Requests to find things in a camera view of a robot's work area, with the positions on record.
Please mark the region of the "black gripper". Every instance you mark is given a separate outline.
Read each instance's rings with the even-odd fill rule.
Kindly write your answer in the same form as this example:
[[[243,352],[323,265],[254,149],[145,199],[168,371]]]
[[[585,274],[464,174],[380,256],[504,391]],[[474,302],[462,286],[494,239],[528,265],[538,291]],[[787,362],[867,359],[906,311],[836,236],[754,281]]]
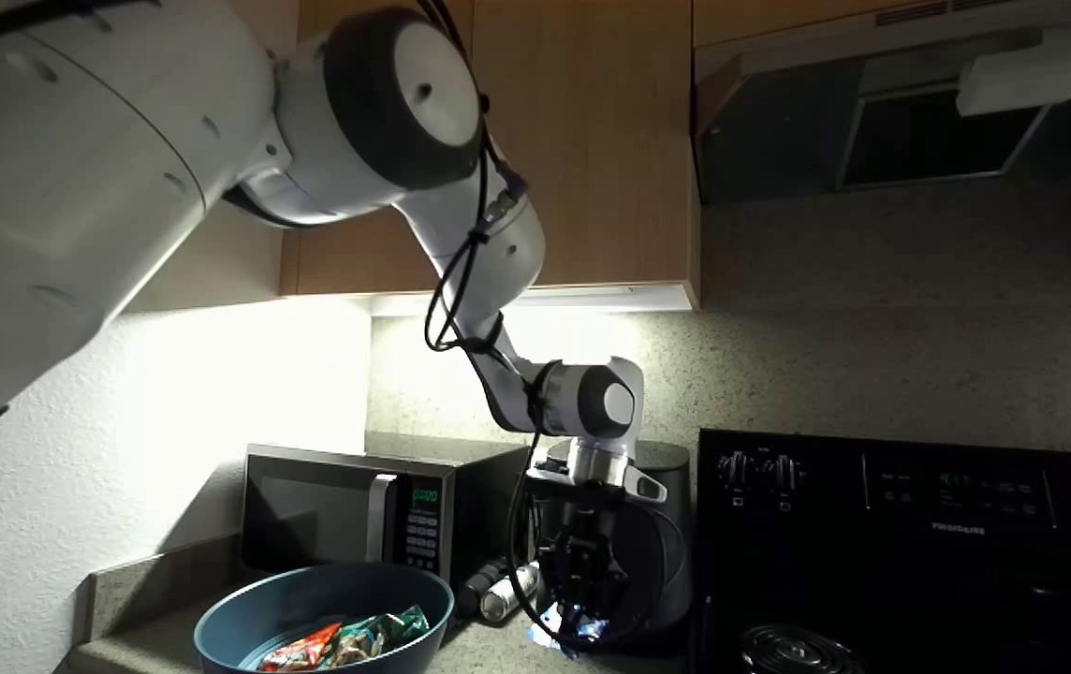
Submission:
[[[636,513],[625,502],[566,502],[548,563],[548,588],[570,626],[636,626],[643,597],[636,588]]]

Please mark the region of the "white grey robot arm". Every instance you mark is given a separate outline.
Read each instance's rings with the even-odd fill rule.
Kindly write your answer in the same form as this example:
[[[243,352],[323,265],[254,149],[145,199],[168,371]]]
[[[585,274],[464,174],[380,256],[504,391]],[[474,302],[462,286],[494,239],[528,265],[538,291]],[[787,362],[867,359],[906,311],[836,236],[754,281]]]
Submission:
[[[542,269],[528,181],[443,13],[369,7],[279,59],[227,0],[0,0],[0,417],[232,201],[284,228],[393,211],[537,482],[650,500],[640,366],[532,362],[500,307]]]

